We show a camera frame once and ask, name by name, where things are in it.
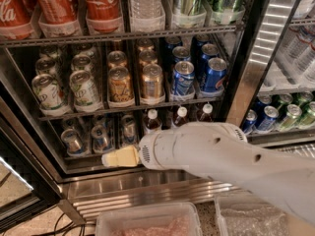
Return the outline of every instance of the white robotic arm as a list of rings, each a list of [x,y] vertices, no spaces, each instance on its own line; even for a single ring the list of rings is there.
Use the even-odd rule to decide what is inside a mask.
[[[246,142],[231,124],[188,123],[144,136],[140,157],[150,169],[183,169],[241,187],[315,225],[315,160]]]

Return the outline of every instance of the ventilation slot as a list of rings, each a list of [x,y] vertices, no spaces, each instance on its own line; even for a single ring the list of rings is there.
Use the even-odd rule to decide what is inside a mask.
[[[143,146],[143,147],[142,147],[142,156],[143,156],[143,159],[144,159],[147,163],[150,162],[150,153],[149,153],[148,147],[146,147],[146,146]]]
[[[235,131],[235,134],[236,134],[237,138],[240,141],[245,141],[244,134],[242,132],[240,132],[239,130],[236,130],[236,129],[234,131]]]

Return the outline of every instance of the bottle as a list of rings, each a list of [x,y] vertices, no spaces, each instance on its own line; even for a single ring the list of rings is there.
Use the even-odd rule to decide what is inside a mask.
[[[181,106],[173,114],[172,128],[179,128],[186,123],[188,123],[187,108]]]
[[[203,109],[197,111],[198,122],[212,122],[213,106],[209,103],[205,104]]]
[[[155,109],[150,109],[148,115],[144,117],[145,134],[150,134],[161,129],[161,121],[158,118],[158,112]]]
[[[132,17],[154,19],[160,17],[161,0],[130,0]]]

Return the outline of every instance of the white bottle cap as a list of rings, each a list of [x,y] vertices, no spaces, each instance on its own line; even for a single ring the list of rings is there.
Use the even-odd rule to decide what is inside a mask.
[[[187,108],[186,107],[179,107],[178,110],[177,110],[177,114],[180,116],[180,117],[185,117],[187,115]]]
[[[211,104],[209,104],[209,103],[205,104],[204,107],[203,107],[203,111],[206,114],[211,114],[213,109],[214,109],[213,106]]]
[[[149,112],[148,112],[148,117],[150,119],[157,119],[158,112],[155,109],[150,109]]]

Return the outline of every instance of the refrigerator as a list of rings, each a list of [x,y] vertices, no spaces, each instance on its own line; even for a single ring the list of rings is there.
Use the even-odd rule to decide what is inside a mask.
[[[214,107],[215,121],[228,122],[241,127],[253,105],[265,77],[281,45],[289,26],[312,25],[314,20],[293,20],[301,0],[245,0],[245,14],[241,21],[230,25],[201,25],[194,28],[172,28],[172,18],[166,13],[165,29],[138,31],[134,19],[129,17],[128,0],[121,0],[124,19],[123,31],[109,34],[88,34],[67,37],[41,37],[23,40],[1,40],[0,82],[1,82],[1,137],[7,149],[0,149],[0,156],[17,171],[32,187],[32,202],[20,200],[23,211],[16,205],[11,212],[3,214],[3,230],[36,215],[49,206],[57,204],[75,223],[83,224],[96,220],[102,211],[147,205],[168,201],[190,201],[202,203],[221,194],[230,194],[239,189],[228,183],[213,179],[200,179],[181,170],[152,171],[141,162],[137,165],[106,167],[102,154],[93,152],[92,137],[88,135],[90,152],[85,156],[69,156],[62,141],[62,120],[77,118],[87,130],[91,130],[93,117],[104,115],[111,120],[112,151],[121,151],[122,113],[132,113],[137,120],[137,140],[144,135],[142,118],[148,109],[166,112],[168,108],[184,105],[194,109],[198,103],[209,102]],[[235,41],[224,42],[227,33],[232,32]],[[211,97],[197,97],[182,101],[171,100],[168,94],[162,102],[148,105],[141,100],[135,42],[139,38],[152,39],[156,48],[162,46],[167,36],[181,36],[188,44],[192,36],[208,34],[220,50],[220,56],[228,64],[224,92]],[[110,105],[108,97],[106,54],[110,44],[124,44],[128,64],[132,67],[134,102],[125,107]],[[32,90],[35,76],[34,64],[39,58],[41,46],[59,45],[71,50],[80,43],[93,43],[103,57],[99,65],[102,72],[99,92],[101,107],[83,112],[73,108],[60,116],[45,115],[40,111],[40,102]],[[268,94],[280,94],[274,90]],[[289,132],[250,134],[249,143],[265,148],[286,148],[293,144],[312,143],[314,131],[291,130]]]

